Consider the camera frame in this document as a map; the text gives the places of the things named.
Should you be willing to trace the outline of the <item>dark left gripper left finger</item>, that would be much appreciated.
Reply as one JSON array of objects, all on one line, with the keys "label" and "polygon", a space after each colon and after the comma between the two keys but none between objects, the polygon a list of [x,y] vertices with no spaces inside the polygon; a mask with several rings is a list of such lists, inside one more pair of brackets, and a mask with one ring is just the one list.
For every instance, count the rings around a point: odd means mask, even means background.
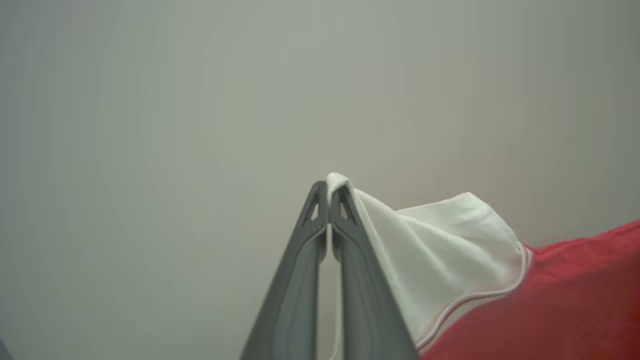
[{"label": "dark left gripper left finger", "polygon": [[327,252],[328,187],[308,192],[240,355],[242,360],[315,360],[319,269]]}]

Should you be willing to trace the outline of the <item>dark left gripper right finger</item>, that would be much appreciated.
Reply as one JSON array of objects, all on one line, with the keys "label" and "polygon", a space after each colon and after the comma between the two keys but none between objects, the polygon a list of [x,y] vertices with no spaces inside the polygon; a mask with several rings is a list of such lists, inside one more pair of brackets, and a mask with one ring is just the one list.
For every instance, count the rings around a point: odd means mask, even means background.
[{"label": "dark left gripper right finger", "polygon": [[348,186],[331,194],[329,215],[333,254],[341,268],[342,358],[417,360],[418,352]]}]

